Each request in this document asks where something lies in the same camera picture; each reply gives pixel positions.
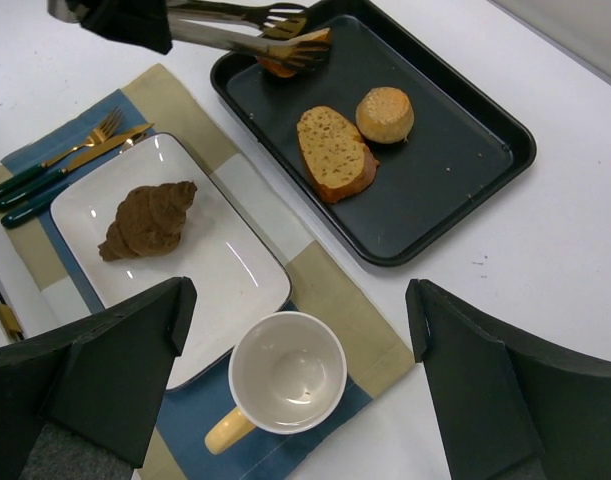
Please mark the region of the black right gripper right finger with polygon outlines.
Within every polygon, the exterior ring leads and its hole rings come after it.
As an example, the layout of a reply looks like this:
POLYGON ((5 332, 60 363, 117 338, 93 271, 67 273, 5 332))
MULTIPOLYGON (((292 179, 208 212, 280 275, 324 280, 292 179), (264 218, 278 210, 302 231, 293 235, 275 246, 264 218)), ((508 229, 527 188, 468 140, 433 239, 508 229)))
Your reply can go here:
POLYGON ((454 479, 611 479, 611 362, 488 315, 429 280, 406 291, 454 479))

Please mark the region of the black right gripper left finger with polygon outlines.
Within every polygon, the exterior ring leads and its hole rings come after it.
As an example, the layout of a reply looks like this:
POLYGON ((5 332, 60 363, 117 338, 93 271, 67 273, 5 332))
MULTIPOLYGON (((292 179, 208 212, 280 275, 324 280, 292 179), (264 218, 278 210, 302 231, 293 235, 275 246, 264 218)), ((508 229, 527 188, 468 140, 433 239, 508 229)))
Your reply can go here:
POLYGON ((144 464, 197 293, 170 278, 0 347, 0 479, 129 479, 144 464))

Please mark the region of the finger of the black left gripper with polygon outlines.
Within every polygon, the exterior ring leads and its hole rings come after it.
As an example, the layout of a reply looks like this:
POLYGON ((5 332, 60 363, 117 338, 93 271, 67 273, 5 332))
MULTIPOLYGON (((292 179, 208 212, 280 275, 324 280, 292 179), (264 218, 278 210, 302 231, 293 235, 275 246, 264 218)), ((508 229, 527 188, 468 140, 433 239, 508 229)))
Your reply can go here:
POLYGON ((80 1, 83 28, 107 40, 167 54, 172 37, 164 0, 80 1))

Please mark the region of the metal kitchen tongs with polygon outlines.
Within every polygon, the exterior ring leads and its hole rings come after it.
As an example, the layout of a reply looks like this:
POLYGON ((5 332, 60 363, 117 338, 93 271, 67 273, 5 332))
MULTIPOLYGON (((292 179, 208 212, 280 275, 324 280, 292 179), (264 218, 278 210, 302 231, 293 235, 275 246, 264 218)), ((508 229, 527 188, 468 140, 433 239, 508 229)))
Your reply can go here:
MULTIPOLYGON (((57 20, 83 28, 85 9, 79 2, 49 1, 47 12, 57 20)), ((216 1, 165 2, 172 42, 275 61, 287 60, 296 53, 296 47, 289 46, 288 41, 302 35, 307 23, 307 9, 293 3, 251 7, 216 1)))

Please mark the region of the brown croissant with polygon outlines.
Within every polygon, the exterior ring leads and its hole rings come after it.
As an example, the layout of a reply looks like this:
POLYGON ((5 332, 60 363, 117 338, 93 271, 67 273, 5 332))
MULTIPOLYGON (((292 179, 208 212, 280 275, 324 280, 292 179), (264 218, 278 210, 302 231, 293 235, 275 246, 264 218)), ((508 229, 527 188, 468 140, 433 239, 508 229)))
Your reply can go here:
POLYGON ((131 190, 118 205, 105 240, 98 245, 99 256, 112 262, 171 253, 180 243, 196 191, 192 181, 131 190))

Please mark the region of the small bread slice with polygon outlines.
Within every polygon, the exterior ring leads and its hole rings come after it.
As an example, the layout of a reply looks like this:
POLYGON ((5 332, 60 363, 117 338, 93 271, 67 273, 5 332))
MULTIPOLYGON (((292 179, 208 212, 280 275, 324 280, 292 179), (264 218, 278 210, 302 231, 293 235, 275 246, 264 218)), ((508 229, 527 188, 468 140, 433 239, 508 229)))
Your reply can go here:
POLYGON ((312 31, 288 41, 296 47, 296 53, 284 61, 257 57, 256 61, 270 74, 279 78, 291 78, 297 74, 311 73, 323 66, 330 56, 332 33, 329 27, 312 31))

